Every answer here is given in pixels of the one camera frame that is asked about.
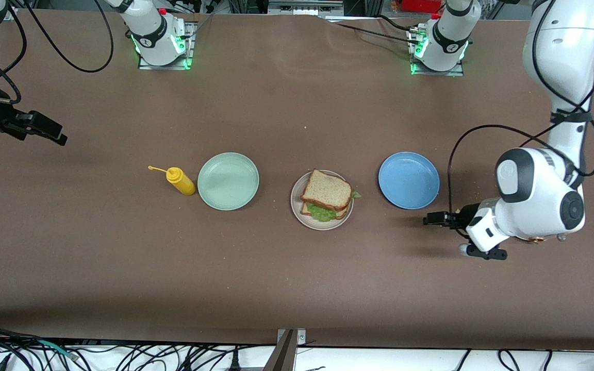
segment light green plate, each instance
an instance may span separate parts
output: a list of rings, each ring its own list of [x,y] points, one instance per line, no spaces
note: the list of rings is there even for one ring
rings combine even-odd
[[[201,199],[217,210],[235,210],[254,198],[260,183],[258,169],[245,155],[227,152],[210,158],[197,180]]]

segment bread slice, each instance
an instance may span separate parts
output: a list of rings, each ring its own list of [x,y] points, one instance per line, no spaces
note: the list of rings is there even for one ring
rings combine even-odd
[[[304,202],[304,205],[302,206],[302,211],[300,211],[300,214],[311,216],[311,212],[308,211],[308,207],[306,207],[306,202]],[[347,214],[347,206],[345,207],[345,209],[342,209],[342,211],[336,212],[336,219],[340,220],[340,219],[344,218],[346,214]]]
[[[352,187],[337,176],[314,169],[301,199],[330,210],[343,211],[352,199]]]

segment plate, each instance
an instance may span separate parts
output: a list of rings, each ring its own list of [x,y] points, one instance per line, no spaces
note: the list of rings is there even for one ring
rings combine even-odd
[[[344,177],[340,176],[339,174],[336,174],[335,172],[323,171],[321,169],[318,170],[327,175],[337,176],[340,179],[345,180]],[[300,221],[300,223],[302,223],[303,225],[307,226],[308,228],[314,230],[332,230],[333,228],[342,225],[342,223],[345,223],[347,218],[350,217],[350,214],[352,214],[352,206],[354,206],[354,199],[350,199],[347,214],[345,214],[345,216],[342,217],[342,219],[340,220],[332,219],[328,222],[321,222],[312,216],[303,215],[301,213],[302,207],[304,206],[304,202],[300,199],[300,197],[302,197],[302,194],[304,194],[304,189],[306,188],[306,184],[308,183],[308,178],[310,175],[311,172],[307,172],[301,178],[299,178],[297,183],[295,183],[294,187],[292,187],[292,192],[290,193],[290,205],[292,206],[292,213],[295,214],[297,220]]]
[[[436,199],[439,173],[422,155],[398,152],[379,168],[379,188],[392,204],[403,209],[421,209]]]
[[[240,153],[221,153],[210,158],[198,178],[201,199],[217,210],[235,210],[254,198],[260,183],[254,162]]]

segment whole wheat bread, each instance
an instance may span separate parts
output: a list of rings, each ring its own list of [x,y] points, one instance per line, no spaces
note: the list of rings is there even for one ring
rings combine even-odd
[[[343,211],[352,199],[352,187],[337,176],[314,169],[301,199],[330,210]]]

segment yellow squeeze bottle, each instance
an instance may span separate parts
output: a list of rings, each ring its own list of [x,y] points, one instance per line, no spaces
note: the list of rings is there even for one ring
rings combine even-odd
[[[167,181],[173,184],[180,193],[184,194],[185,196],[191,196],[196,192],[196,187],[194,186],[194,182],[185,175],[185,172],[180,169],[180,167],[170,167],[168,170],[163,170],[158,167],[149,166],[148,169],[151,171],[161,171],[167,174]]]

